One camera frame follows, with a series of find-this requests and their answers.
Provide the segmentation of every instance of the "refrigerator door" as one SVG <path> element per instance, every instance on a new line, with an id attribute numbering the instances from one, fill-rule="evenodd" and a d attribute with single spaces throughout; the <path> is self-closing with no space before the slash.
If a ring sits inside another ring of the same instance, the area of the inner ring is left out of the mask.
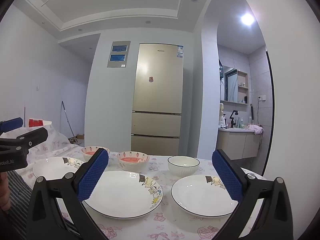
<path id="1" fill-rule="evenodd" d="M 148 155 L 178 155 L 179 138 L 131 136 L 131 150 Z"/>
<path id="2" fill-rule="evenodd" d="M 133 111 L 181 114 L 183 59 L 178 46 L 140 44 Z"/>
<path id="3" fill-rule="evenodd" d="M 132 134 L 180 136 L 181 115 L 132 113 Z"/>

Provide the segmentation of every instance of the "mop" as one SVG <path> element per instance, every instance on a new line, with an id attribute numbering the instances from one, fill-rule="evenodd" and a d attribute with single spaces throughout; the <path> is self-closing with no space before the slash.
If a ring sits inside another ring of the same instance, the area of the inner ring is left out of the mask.
<path id="1" fill-rule="evenodd" d="M 67 118 L 67 121 L 68 121 L 70 130 L 71 130 L 72 135 L 73 135 L 72 138 L 69 138 L 69 141 L 70 141 L 70 143 L 77 143 L 77 142 L 78 142 L 78 139 L 77 139 L 77 137 L 75 136 L 75 134 L 73 133 L 73 130 L 72 130 L 72 128 L 71 128 L 71 125 L 70 125 L 70 122 L 69 122 L 69 119 L 68 119 L 68 116 L 67 116 L 66 108 L 64 107 L 63 101 L 62 101 L 62 106 L 63 106 L 63 109 L 64 109 L 64 113 L 66 114 L 66 118 Z"/>

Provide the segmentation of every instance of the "metal screw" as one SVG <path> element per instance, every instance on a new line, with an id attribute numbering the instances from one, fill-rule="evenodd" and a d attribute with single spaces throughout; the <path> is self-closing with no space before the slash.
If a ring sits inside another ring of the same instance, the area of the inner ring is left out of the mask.
<path id="1" fill-rule="evenodd" d="M 254 175 L 253 173 L 248 173 L 247 177 L 248 177 L 248 179 L 255 179 L 256 175 Z"/>
<path id="2" fill-rule="evenodd" d="M 64 175 L 64 177 L 66 179 L 71 179 L 73 177 L 73 173 L 72 172 L 68 172 L 66 175 Z"/>
<path id="3" fill-rule="evenodd" d="M 278 177 L 278 178 L 277 178 L 277 181 L 278 181 L 278 183 L 280 183 L 280 184 L 284 183 L 284 180 L 283 180 L 281 177 Z"/>
<path id="4" fill-rule="evenodd" d="M 39 178 L 37 178 L 37 182 L 42 182 L 43 181 L 43 177 L 42 176 L 40 176 Z"/>

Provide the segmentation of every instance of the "pink towel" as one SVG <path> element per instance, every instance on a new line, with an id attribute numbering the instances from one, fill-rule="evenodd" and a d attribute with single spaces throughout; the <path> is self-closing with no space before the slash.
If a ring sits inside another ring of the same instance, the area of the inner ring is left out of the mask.
<path id="1" fill-rule="evenodd" d="M 263 132 L 263 127 L 256 124 L 249 124 L 247 129 L 254 131 L 254 134 L 261 134 Z"/>

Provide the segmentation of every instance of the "blue screen panel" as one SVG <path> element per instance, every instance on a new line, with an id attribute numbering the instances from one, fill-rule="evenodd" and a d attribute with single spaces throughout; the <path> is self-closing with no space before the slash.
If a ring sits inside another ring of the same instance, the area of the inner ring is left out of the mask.
<path id="1" fill-rule="evenodd" d="M 127 51 L 127 45 L 113 46 L 113 52 Z"/>
<path id="2" fill-rule="evenodd" d="M 110 61 L 124 61 L 125 55 L 111 55 Z"/>

